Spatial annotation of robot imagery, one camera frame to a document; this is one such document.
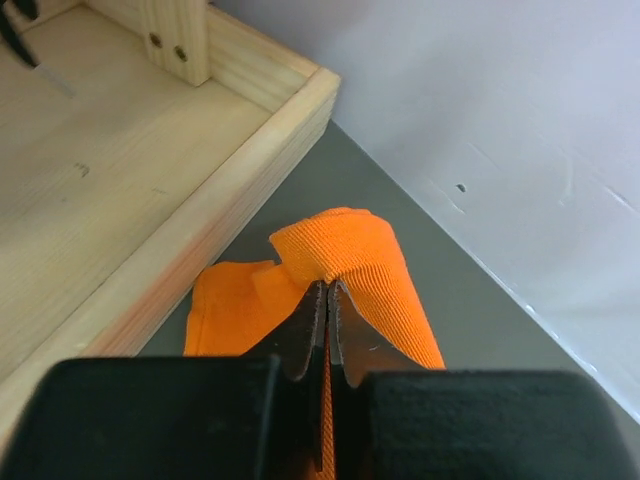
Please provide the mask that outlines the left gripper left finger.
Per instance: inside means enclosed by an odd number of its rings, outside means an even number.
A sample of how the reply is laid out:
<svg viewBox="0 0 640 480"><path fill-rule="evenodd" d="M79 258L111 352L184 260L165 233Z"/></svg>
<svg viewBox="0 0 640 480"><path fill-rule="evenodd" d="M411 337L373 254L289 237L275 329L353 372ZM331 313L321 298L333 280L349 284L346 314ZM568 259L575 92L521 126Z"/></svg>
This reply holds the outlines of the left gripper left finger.
<svg viewBox="0 0 640 480"><path fill-rule="evenodd" d="M306 479L322 466L327 289L239 356L78 358L19 417L5 479Z"/></svg>

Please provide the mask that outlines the orange trousers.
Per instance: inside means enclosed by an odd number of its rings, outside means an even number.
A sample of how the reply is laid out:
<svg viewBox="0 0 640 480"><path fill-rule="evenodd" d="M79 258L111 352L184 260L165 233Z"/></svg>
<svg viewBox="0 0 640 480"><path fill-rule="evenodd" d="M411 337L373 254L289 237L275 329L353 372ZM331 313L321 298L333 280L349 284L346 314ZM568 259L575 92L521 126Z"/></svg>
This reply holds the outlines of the orange trousers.
<svg viewBox="0 0 640 480"><path fill-rule="evenodd" d="M278 327L314 281L343 282L362 316L429 369L445 362L390 224L366 209L334 208L270 236L278 258L221 262L196 279L187 356L239 356Z"/></svg>

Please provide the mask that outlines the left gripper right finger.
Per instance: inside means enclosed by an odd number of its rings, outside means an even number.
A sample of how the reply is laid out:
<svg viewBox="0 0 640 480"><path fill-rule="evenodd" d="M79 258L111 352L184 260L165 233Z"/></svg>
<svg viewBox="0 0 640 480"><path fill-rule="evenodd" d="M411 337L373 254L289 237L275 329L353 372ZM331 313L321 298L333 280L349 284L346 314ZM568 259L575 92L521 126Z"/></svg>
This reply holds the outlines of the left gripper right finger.
<svg viewBox="0 0 640 480"><path fill-rule="evenodd" d="M566 371L443 370L328 294L340 479L635 479L600 388Z"/></svg>

